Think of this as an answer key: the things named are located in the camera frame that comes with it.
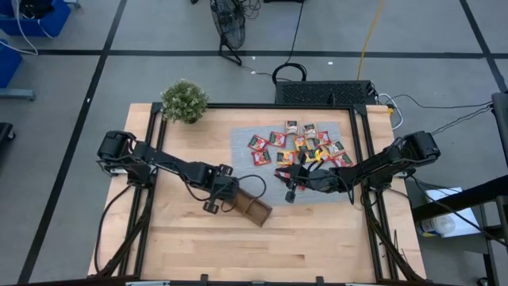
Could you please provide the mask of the black perforated computer tower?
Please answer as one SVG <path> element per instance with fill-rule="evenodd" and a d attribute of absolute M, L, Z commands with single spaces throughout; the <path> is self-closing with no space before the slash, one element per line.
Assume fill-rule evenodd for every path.
<path fill-rule="evenodd" d="M 276 84 L 275 102 L 295 105 L 375 105 L 378 92 L 369 80 L 300 81 Z"/>

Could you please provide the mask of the blue plastic bin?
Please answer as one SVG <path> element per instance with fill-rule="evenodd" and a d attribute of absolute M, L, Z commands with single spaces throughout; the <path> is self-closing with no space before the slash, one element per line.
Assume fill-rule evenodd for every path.
<path fill-rule="evenodd" d="M 47 12 L 41 19 L 30 19 L 19 15 L 14 9 L 16 0 L 0 0 L 0 30 L 9 36 L 57 37 L 71 13 L 64 0 L 51 0 L 53 11 Z"/>
<path fill-rule="evenodd" d="M 0 88 L 6 88 L 22 62 L 21 54 L 6 46 L 0 39 Z"/>

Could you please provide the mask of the wooden three-compartment tea box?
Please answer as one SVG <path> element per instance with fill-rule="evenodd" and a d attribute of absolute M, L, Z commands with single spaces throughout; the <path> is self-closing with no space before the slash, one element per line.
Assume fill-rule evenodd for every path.
<path fill-rule="evenodd" d="M 272 212 L 270 206 L 241 188 L 237 192 L 233 209 L 258 227 L 264 225 Z"/>

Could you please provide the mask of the white paper sheet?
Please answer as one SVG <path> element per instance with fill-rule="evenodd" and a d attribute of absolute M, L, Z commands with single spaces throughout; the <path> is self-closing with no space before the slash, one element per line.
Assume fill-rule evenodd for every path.
<path fill-rule="evenodd" d="M 454 238 L 470 234 L 479 234 L 479 223 L 470 207 L 463 207 L 458 204 L 458 200 L 449 200 L 449 196 L 458 195 L 462 192 L 460 187 L 438 188 L 425 191 L 425 197 L 428 203 L 441 201 L 444 205 L 451 208 L 452 211 L 444 209 L 443 215 L 450 215 L 456 222 L 456 231 L 453 234 L 442 238 Z"/>

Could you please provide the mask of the black floor fan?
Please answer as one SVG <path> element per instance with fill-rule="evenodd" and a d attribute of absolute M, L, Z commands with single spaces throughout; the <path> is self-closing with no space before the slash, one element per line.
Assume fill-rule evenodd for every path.
<path fill-rule="evenodd" d="M 241 66 L 242 60 L 236 50 L 244 44 L 245 39 L 242 5 L 239 0 L 210 0 L 210 10 L 220 37 L 218 55 Z"/>

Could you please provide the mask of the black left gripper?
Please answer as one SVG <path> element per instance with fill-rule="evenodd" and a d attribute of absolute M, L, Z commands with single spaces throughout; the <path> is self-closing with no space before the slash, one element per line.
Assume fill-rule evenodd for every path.
<path fill-rule="evenodd" d="M 215 204 L 216 200 L 226 202 L 232 201 L 237 197 L 239 179 L 232 176 L 232 174 L 233 168 L 224 164 L 220 164 L 211 170 L 206 178 L 204 188 L 210 194 L 209 198 L 204 202 L 204 211 L 216 214 L 219 209 L 219 206 Z"/>

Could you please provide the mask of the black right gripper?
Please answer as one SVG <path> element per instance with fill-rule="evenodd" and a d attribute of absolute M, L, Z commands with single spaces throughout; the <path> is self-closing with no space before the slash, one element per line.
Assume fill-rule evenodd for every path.
<path fill-rule="evenodd" d="M 290 174 L 298 178 L 307 189 L 312 191 L 319 191 L 322 193 L 332 193 L 339 191 L 339 168 L 333 167 L 328 169 L 321 169 L 324 164 L 323 160 L 318 161 L 317 167 L 313 168 L 316 162 L 311 163 L 308 167 L 305 166 L 305 155 L 303 151 L 298 154 L 299 162 L 293 163 L 284 168 L 277 168 L 276 171 L 280 175 L 289 176 Z M 293 180 L 284 180 L 287 188 L 294 186 Z M 290 190 L 286 193 L 285 200 L 288 203 L 293 203 L 296 198 L 296 190 Z"/>

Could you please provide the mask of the black device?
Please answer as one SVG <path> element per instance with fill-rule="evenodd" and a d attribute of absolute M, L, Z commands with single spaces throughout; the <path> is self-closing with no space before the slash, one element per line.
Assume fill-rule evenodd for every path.
<path fill-rule="evenodd" d="M 41 19 L 54 11 L 52 0 L 21 0 L 18 11 L 24 18 Z"/>

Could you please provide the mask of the green potted plant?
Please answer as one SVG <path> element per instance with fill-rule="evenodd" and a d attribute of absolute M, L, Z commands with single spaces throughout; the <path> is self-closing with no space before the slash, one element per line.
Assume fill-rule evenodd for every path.
<path fill-rule="evenodd" d="M 173 122 L 193 124 L 206 112 L 209 97 L 196 83 L 181 79 L 161 92 L 163 116 Z"/>

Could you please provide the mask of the black side table frame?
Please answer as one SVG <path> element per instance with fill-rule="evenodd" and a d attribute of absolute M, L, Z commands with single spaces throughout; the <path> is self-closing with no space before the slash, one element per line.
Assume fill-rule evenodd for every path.
<path fill-rule="evenodd" d="M 494 93 L 492 96 L 493 115 L 498 127 L 502 149 L 508 166 L 508 91 Z M 495 226 L 480 226 L 479 231 L 487 242 L 499 240 L 506 243 L 508 252 L 508 175 L 487 181 L 475 187 L 462 191 L 458 195 L 448 197 L 449 200 L 458 200 L 463 207 L 476 207 L 484 203 L 494 202 L 499 217 L 499 224 Z M 445 209 L 452 211 L 441 201 L 427 203 L 413 210 L 415 222 L 436 217 L 445 213 Z"/>

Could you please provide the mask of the grey metal base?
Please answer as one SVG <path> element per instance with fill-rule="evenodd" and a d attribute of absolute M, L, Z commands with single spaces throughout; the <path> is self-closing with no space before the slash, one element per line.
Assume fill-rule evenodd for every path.
<path fill-rule="evenodd" d="M 34 91 L 29 89 L 0 88 L 0 99 L 26 99 L 34 101 L 36 96 Z"/>

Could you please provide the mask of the grey woven placemat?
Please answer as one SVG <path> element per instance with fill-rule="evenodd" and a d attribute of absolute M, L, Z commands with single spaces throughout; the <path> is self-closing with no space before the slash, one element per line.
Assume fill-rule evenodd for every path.
<path fill-rule="evenodd" d="M 315 122 L 318 131 L 328 131 L 331 140 L 342 139 L 340 125 L 338 122 Z M 271 163 L 260 166 L 254 165 L 252 157 L 253 149 L 248 147 L 249 141 L 254 135 L 258 135 L 264 139 L 268 139 L 272 131 L 285 132 L 285 122 L 279 125 L 267 125 L 255 127 L 238 127 L 231 129 L 231 157 L 233 166 L 233 175 L 240 178 L 243 176 L 255 174 L 262 177 L 267 185 L 267 190 L 260 198 L 269 206 L 290 206 L 296 204 L 321 204 L 321 203 L 337 203 L 348 202 L 346 193 L 334 192 L 325 194 L 319 191 L 312 191 L 308 188 L 305 190 L 297 189 L 296 197 L 293 204 L 285 200 L 286 193 L 289 191 L 286 184 L 274 176 L 275 169 L 282 167 L 276 163 L 276 154 L 280 150 L 294 150 L 293 136 L 287 137 L 286 148 L 278 148 L 275 146 L 267 147 Z M 246 178 L 240 182 L 243 189 L 253 195 L 259 195 L 264 189 L 264 185 L 258 178 Z"/>

